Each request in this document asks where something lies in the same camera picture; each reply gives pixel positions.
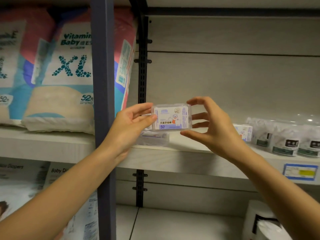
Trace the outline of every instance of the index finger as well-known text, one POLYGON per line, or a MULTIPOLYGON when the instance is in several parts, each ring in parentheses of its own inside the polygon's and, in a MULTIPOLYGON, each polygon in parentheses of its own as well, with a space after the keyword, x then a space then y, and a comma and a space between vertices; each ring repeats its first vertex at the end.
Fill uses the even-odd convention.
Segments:
POLYGON ((211 97, 202 97, 197 96, 186 102, 187 104, 193 105, 203 105, 206 111, 213 113, 216 109, 219 109, 219 106, 212 100, 211 97))
POLYGON ((153 103, 135 104, 131 107, 126 108, 125 111, 129 113, 133 113, 133 115, 135 116, 138 113, 151 109, 152 105, 153 103))

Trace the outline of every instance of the person's left hand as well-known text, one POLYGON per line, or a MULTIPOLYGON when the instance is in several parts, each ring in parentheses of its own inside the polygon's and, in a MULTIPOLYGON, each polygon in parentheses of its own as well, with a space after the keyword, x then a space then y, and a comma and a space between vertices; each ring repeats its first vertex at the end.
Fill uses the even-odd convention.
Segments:
POLYGON ((152 105, 152 103, 136 104, 118 112, 98 150, 112 150, 118 161, 122 161, 141 131, 156 121, 156 115, 142 116, 151 113, 152 105))

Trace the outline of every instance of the gray vertical post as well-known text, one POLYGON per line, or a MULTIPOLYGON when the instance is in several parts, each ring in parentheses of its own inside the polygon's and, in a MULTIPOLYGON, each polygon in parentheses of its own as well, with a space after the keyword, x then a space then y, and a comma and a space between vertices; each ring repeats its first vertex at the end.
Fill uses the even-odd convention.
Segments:
MULTIPOLYGON (((98 147, 114 117, 114 12, 113 0, 91 0, 92 66, 95 139, 98 147)), ((100 240, 116 240, 116 172, 98 188, 100 240)))

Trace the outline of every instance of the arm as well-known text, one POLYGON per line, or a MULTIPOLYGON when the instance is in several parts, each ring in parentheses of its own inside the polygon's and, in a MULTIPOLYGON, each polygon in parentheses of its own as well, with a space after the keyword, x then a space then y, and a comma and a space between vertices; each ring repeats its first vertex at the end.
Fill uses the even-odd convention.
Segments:
POLYGON ((152 103, 137 104, 119 112, 102 144, 74 165, 46 190, 0 222, 2 240, 51 240, 126 157, 141 131, 156 116, 152 103))
POLYGON ((212 152, 236 165, 262 194, 294 240, 320 239, 320 204, 274 169, 248 147, 230 117, 209 97, 195 97, 190 105, 204 105, 207 113, 192 116, 193 128, 208 127, 206 133, 187 130, 181 134, 206 145, 212 152))

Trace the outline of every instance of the hand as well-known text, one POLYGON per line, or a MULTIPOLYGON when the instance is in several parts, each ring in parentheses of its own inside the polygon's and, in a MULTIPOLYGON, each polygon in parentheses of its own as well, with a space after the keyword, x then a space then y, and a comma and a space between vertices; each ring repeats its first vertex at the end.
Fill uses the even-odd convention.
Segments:
POLYGON ((194 97, 187 101, 190 105, 203 105, 207 112, 192 115, 192 120, 206 120, 192 125, 192 128, 208 127, 206 133, 184 130, 180 134, 198 141, 213 153, 233 162, 238 153, 249 149, 234 128, 230 117, 210 97, 194 97))
POLYGON ((156 121, 156 115, 142 116, 151 113, 152 105, 152 103, 136 104, 118 112, 98 150, 112 150, 118 162, 124 160, 141 131, 156 121))

